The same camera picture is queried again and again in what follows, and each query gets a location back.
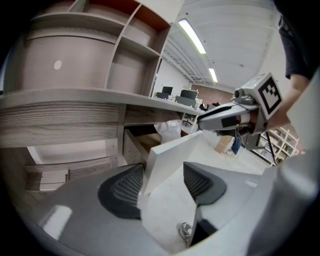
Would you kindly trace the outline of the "grey wooden desk with hutch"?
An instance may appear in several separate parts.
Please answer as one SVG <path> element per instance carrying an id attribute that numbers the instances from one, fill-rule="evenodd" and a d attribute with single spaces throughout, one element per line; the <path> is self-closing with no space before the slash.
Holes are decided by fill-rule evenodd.
<path id="1" fill-rule="evenodd" d="M 163 15 L 137 0 L 41 3 L 3 71 L 0 170 L 16 198 L 40 199 L 64 178 L 127 163 L 125 129 L 144 137 L 197 114 L 152 97 L 172 28 Z"/>

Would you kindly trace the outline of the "white shelving rack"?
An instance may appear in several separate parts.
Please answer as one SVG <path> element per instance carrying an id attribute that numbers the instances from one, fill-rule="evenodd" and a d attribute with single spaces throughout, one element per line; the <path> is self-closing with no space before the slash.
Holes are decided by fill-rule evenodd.
<path id="1" fill-rule="evenodd" d="M 279 165 L 302 150 L 300 139 L 291 125 L 262 133 L 258 147 L 259 149 L 253 149 L 251 152 L 270 166 Z"/>

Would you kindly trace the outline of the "small cardboard box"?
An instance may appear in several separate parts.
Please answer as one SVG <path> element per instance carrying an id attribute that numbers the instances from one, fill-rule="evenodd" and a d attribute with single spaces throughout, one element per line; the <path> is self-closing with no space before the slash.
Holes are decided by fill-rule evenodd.
<path id="1" fill-rule="evenodd" d="M 232 146 L 233 141 L 234 137 L 232 136 L 222 136 L 219 139 L 219 142 L 215 146 L 214 150 L 219 154 L 225 153 Z"/>

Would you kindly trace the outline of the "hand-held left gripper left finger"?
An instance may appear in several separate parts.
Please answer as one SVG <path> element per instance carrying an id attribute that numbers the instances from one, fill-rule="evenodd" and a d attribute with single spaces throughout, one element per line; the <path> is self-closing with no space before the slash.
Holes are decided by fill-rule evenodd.
<path id="1" fill-rule="evenodd" d="M 77 253 L 158 253 L 137 206 L 143 171 L 130 164 L 68 181 L 37 207 L 37 224 Z"/>

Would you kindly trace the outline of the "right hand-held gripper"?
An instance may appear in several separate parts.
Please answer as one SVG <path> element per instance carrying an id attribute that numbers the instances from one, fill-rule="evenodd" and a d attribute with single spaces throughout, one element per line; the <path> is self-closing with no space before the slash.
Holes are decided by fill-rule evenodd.
<path id="1" fill-rule="evenodd" d="M 258 150 L 261 134 L 267 130 L 270 118 L 283 102 L 278 85 L 269 73 L 258 74 L 234 92 L 234 103 L 227 103 L 212 108 L 197 118 L 200 130 L 213 131 L 218 136 L 237 135 L 237 107 L 245 108 L 248 114 L 242 114 L 241 120 L 247 128 L 239 132 L 242 143 L 247 150 Z"/>

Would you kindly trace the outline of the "person's right forearm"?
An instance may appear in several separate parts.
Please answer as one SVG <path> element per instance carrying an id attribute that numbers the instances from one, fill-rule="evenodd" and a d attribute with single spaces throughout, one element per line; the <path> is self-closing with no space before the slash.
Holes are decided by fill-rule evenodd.
<path id="1" fill-rule="evenodd" d="M 289 125 L 291 122 L 287 116 L 288 111 L 294 103 L 301 97 L 310 83 L 310 79 L 299 75 L 292 74 L 290 76 L 291 88 L 287 95 L 283 98 L 282 105 L 276 113 L 269 119 L 266 130 L 273 130 L 279 127 Z"/>

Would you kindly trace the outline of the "person's black t-shirt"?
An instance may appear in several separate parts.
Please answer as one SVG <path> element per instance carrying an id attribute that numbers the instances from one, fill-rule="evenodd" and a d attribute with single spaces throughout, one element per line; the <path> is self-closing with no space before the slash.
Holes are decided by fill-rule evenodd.
<path id="1" fill-rule="evenodd" d="M 285 52 L 285 77 L 308 84 L 320 67 L 320 0 L 273 0 Z"/>

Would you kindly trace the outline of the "white plastic bag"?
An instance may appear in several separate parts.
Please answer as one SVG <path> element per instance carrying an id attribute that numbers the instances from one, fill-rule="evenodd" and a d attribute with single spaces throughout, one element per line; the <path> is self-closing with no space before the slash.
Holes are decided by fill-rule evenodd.
<path id="1" fill-rule="evenodd" d="M 155 124 L 154 128 L 160 135 L 161 144 L 181 138 L 181 125 L 182 121 L 179 119 Z"/>

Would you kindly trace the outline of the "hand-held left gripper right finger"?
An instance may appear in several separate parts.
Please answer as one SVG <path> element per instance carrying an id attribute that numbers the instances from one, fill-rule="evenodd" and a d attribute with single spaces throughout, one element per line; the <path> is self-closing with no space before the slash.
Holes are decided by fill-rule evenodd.
<path id="1" fill-rule="evenodd" d="M 274 221 L 266 214 L 277 168 L 261 175 L 184 162 L 183 181 L 196 204 L 192 247 L 218 236 L 218 248 L 274 248 Z"/>

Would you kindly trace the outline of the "person's left shoe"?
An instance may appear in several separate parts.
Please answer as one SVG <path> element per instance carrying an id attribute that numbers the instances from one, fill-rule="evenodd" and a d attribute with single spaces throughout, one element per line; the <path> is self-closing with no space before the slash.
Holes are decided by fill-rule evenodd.
<path id="1" fill-rule="evenodd" d="M 183 222 L 178 229 L 180 236 L 186 241 L 191 238 L 192 231 L 193 231 L 193 227 L 187 222 Z"/>

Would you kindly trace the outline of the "white front wooden drawer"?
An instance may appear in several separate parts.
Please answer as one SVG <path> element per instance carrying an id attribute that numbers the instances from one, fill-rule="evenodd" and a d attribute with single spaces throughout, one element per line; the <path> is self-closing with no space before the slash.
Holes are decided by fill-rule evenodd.
<path id="1" fill-rule="evenodd" d="M 123 157 L 128 164 L 141 163 L 144 168 L 140 192 L 149 195 L 155 188 L 183 166 L 201 138 L 197 131 L 164 144 L 153 146 L 147 151 L 129 129 L 123 132 Z"/>

